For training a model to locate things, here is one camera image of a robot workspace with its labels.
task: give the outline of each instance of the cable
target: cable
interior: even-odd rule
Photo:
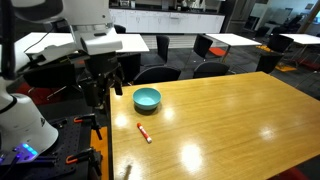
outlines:
[[[10,167],[8,168],[8,170],[3,173],[3,175],[0,177],[0,180],[4,180],[5,177],[9,174],[9,172],[12,170],[13,166],[17,164],[17,162],[19,161],[20,159],[20,154],[17,154],[16,157],[14,157],[14,159],[12,160],[11,162],[11,165]]]
[[[33,46],[39,44],[46,36],[48,36],[49,33],[51,33],[51,31],[53,31],[54,26],[52,26],[52,28],[50,29],[49,32],[47,32],[47,34],[45,34],[38,42],[34,43],[33,45],[31,45],[30,47],[28,47],[26,50],[24,50],[23,52],[27,52],[30,48],[32,48]]]

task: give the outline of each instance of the metal stand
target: metal stand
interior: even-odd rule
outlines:
[[[80,163],[66,163],[68,156],[81,152],[83,147],[90,146],[91,126],[93,126],[93,124],[97,125],[97,123],[92,122],[74,123],[74,119],[76,118],[77,117],[72,116],[48,121],[52,126],[58,129],[58,140],[50,149],[42,153],[41,156],[32,163],[15,165],[12,172],[8,174],[7,179],[73,179],[78,172],[83,174],[84,171],[88,176],[89,169],[91,169],[88,165],[96,169],[96,174],[98,176],[101,175],[99,166],[102,156],[93,149],[90,151],[91,153],[88,155],[90,158],[88,159],[95,159],[95,161],[83,163],[87,163],[87,169],[83,169],[83,167],[78,168],[82,166]],[[0,174],[6,170],[7,168],[2,166]]]

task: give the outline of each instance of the white cabinet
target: white cabinet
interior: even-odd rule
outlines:
[[[157,12],[150,12],[148,16],[148,32],[158,32],[159,31],[159,15]]]
[[[147,33],[149,32],[148,24],[149,24],[149,12],[147,11],[137,11],[137,32],[138,33]]]
[[[110,9],[114,24],[129,33],[219,33],[224,16]]]
[[[170,16],[170,13],[159,12],[158,14],[158,18],[159,18],[158,32],[159,33],[168,33],[169,16]]]
[[[130,33],[147,33],[148,31],[148,12],[147,11],[131,11],[126,12],[127,15],[127,32]]]
[[[215,26],[215,33],[220,33],[223,21],[224,21],[224,16],[217,16],[217,18],[216,18],[216,26]]]
[[[113,24],[121,25],[124,27],[127,25],[125,10],[110,9],[110,15]]]
[[[169,16],[169,33],[178,33],[180,26],[180,13],[170,13]]]
[[[199,33],[201,30],[198,27],[199,24],[199,15],[198,14],[189,14],[188,15],[188,26],[187,33]]]
[[[126,31],[127,32],[137,32],[138,31],[138,18],[136,11],[126,10],[126,16],[127,16],[127,26]]]
[[[189,16],[188,14],[181,14],[180,15],[180,22],[179,22],[179,33],[189,33],[191,24],[189,24]]]

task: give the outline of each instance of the bowl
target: bowl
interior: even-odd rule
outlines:
[[[153,88],[141,88],[133,93],[134,104],[142,110],[155,109],[160,100],[161,94]]]

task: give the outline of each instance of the desk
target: desk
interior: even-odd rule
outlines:
[[[282,36],[286,36],[289,37],[291,39],[293,39],[293,41],[295,43],[304,45],[304,47],[298,51],[291,60],[293,60],[297,55],[301,58],[305,49],[308,47],[308,45],[311,44],[320,44],[320,38],[316,37],[316,36],[311,36],[309,34],[280,34]]]
[[[226,54],[223,56],[222,62],[226,62],[226,57],[230,51],[231,46],[258,46],[261,43],[252,41],[250,39],[235,35],[235,34],[206,34],[207,36],[217,39],[228,45]]]
[[[30,33],[27,36],[19,40],[23,44],[32,44],[38,42],[46,33]],[[117,37],[122,41],[123,48],[117,50],[118,53],[132,53],[132,52],[148,52],[149,48],[143,41],[140,34],[118,34]],[[70,33],[50,33],[40,43],[30,48],[26,53],[35,54],[39,53],[44,48],[55,45],[61,46],[67,43],[73,42],[72,35]]]
[[[148,115],[142,87],[162,94]],[[262,72],[112,91],[115,179],[267,179],[320,153],[320,102]]]
[[[309,34],[280,34],[293,39],[295,43],[301,45],[320,44],[320,38]]]

